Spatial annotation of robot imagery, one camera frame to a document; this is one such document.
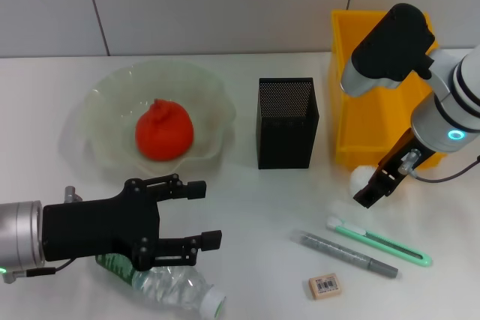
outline yellow plastic bin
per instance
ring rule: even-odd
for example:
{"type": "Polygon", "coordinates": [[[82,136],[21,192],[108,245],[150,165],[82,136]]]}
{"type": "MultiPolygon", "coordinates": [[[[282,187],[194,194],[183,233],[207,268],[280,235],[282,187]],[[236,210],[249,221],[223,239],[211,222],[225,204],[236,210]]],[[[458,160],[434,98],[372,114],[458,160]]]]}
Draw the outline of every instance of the yellow plastic bin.
{"type": "MultiPolygon", "coordinates": [[[[361,97],[349,97],[340,88],[341,74],[353,50],[386,11],[333,10],[333,46],[328,87],[334,126],[335,161],[353,170],[377,166],[410,127],[413,109],[430,92],[428,84],[411,73],[395,90],[375,88],[361,97]]],[[[427,14],[428,28],[433,32],[427,14]]],[[[435,42],[431,49],[438,47],[435,42]]],[[[435,154],[420,166],[436,166],[444,154],[435,154]]]]}

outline metal cylinder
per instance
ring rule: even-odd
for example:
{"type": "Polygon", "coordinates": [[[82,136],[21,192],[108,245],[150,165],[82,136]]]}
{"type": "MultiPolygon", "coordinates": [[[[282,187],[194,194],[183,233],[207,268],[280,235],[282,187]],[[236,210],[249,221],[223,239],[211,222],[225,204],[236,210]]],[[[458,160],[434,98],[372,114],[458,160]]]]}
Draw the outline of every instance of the metal cylinder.
{"type": "Polygon", "coordinates": [[[398,168],[398,172],[402,175],[408,175],[412,170],[416,162],[420,159],[422,153],[418,149],[412,149],[410,153],[406,155],[402,165],[398,168]]]}
{"type": "Polygon", "coordinates": [[[41,249],[42,204],[0,204],[0,268],[24,271],[44,266],[41,249]]]}
{"type": "Polygon", "coordinates": [[[423,145],[440,153],[458,151],[478,135],[477,133],[468,133],[450,124],[437,108],[434,93],[428,95],[413,110],[412,130],[423,145]]]}

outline clear bowl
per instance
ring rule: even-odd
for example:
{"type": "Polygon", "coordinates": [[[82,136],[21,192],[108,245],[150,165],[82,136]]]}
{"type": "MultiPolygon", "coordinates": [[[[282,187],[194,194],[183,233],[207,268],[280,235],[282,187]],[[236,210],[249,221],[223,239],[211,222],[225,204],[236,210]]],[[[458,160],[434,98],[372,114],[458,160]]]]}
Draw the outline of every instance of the clear bowl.
{"type": "Polygon", "coordinates": [[[80,126],[100,165],[135,166],[147,175],[162,176],[185,161],[218,154],[235,113],[222,81],[210,71],[185,61],[151,60],[103,78],[85,98],[80,126]],[[171,161],[150,160],[135,143],[137,121],[154,99],[179,103],[193,123],[192,146],[171,161]]]}

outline black mesh pen holder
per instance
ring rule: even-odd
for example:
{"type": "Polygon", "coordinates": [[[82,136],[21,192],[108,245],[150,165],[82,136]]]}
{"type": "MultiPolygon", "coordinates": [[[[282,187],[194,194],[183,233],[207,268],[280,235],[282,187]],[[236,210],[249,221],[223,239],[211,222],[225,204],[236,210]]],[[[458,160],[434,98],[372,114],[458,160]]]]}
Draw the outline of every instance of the black mesh pen holder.
{"type": "Polygon", "coordinates": [[[262,78],[256,114],[258,169],[306,169],[318,125],[312,78],[262,78]]]}

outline white robotic arm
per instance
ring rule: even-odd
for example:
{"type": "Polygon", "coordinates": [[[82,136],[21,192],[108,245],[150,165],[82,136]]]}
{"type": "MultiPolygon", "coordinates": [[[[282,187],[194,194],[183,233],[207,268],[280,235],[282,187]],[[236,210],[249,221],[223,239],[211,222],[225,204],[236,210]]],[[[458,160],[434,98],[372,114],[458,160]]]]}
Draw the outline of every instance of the white robotic arm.
{"type": "Polygon", "coordinates": [[[358,97],[372,88],[397,88],[415,71],[433,89],[414,110],[411,128],[379,162],[354,199],[369,208],[435,152],[462,149],[480,133],[480,46],[463,59],[435,49],[420,10],[395,5],[357,46],[343,72],[342,90],[358,97]]]}

